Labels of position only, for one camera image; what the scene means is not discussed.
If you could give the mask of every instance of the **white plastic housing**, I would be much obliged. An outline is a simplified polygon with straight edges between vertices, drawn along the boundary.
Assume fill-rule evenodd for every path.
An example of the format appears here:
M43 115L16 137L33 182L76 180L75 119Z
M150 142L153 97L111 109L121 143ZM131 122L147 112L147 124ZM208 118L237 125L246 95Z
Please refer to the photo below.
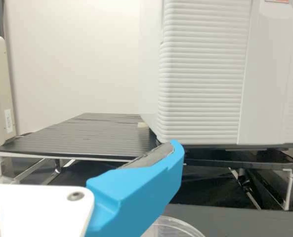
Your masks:
M293 143L293 0L142 0L139 47L161 142Z

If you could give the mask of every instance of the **white wall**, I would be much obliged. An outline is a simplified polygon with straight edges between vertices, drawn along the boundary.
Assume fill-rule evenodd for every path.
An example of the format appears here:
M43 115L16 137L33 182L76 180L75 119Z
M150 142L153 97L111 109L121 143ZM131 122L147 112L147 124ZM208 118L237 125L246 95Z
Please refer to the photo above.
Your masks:
M6 0L18 133L137 113L139 0Z

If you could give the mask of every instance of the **metal stand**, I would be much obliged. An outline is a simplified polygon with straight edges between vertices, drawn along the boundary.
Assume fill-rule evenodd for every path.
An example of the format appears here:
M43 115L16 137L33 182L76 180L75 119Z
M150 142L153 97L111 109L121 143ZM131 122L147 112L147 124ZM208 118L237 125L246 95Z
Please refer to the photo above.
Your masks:
M256 188L248 175L252 173L283 210L288 211L293 209L293 158L281 151L267 150L252 154L250 152L189 149L185 156L185 163L188 165L239 169L239 174L234 174L234 176L237 176L237 180L246 191L246 194L251 195L254 190L256 196L259 197ZM288 174L288 184L285 197L282 198L282 196L279 195L260 174L258 174L257 170L276 170L286 172Z
M13 165L12 165L11 159L12 158L9 158L9 157L0 157L0 183L4 182L3 177L8 177L12 179L11 183L19 183L20 181L28 177L30 174L32 174L34 171L39 169L41 166L45 165L47 162L52 160L52 159L43 158L14 177ZM46 180L42 182L43 185L48 184L61 173L62 160L55 159L54 162L55 162L55 169L53 173Z

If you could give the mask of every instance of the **petri dish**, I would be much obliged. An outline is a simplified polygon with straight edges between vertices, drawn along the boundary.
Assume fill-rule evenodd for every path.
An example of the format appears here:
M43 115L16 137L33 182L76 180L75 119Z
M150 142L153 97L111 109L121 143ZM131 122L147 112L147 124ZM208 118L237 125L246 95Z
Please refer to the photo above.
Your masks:
M188 223L168 217L160 216L142 237L205 237L199 230Z

